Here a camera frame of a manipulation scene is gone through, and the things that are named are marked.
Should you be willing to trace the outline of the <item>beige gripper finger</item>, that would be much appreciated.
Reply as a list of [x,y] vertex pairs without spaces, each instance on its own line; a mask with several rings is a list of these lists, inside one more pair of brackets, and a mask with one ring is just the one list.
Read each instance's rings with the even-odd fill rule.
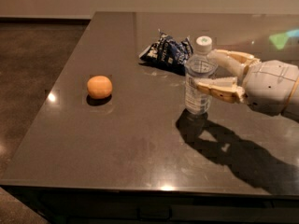
[[252,54],[225,49],[213,49],[207,57],[237,78],[243,78],[252,65],[261,61]]
[[245,90],[237,84],[237,77],[199,78],[195,81],[196,88],[226,103],[245,103]]

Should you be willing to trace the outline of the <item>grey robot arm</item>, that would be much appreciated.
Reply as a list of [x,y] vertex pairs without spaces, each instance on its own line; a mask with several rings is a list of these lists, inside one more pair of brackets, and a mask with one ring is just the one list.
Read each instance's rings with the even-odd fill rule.
[[197,90],[226,103],[247,105],[268,116],[299,120],[299,67],[278,60],[262,62],[252,54],[214,49],[208,59],[231,77],[202,78]]

